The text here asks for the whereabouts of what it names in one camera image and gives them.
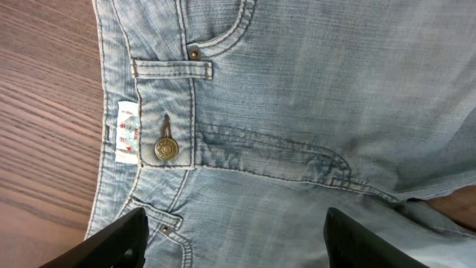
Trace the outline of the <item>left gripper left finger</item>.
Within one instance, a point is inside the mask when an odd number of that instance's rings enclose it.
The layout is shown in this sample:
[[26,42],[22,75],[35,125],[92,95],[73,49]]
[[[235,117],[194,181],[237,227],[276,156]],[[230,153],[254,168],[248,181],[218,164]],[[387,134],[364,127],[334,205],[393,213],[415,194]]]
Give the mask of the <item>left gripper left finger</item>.
[[134,208],[40,268],[143,268],[148,235],[145,210]]

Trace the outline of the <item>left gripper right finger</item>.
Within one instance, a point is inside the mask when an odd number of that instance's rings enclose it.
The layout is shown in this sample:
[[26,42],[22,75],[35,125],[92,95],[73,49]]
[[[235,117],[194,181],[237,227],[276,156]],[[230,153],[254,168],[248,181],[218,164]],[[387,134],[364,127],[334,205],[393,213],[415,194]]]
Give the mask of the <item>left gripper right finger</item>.
[[427,268],[337,208],[329,208],[324,240],[331,268]]

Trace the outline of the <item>light blue denim shorts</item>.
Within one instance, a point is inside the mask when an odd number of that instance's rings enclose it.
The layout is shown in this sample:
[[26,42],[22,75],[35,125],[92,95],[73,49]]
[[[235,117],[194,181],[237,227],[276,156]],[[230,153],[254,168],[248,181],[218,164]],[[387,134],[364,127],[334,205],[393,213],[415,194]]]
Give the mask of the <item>light blue denim shorts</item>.
[[132,209],[147,267],[327,267],[337,208],[429,267],[475,233],[475,3],[94,0],[104,91],[87,235]]

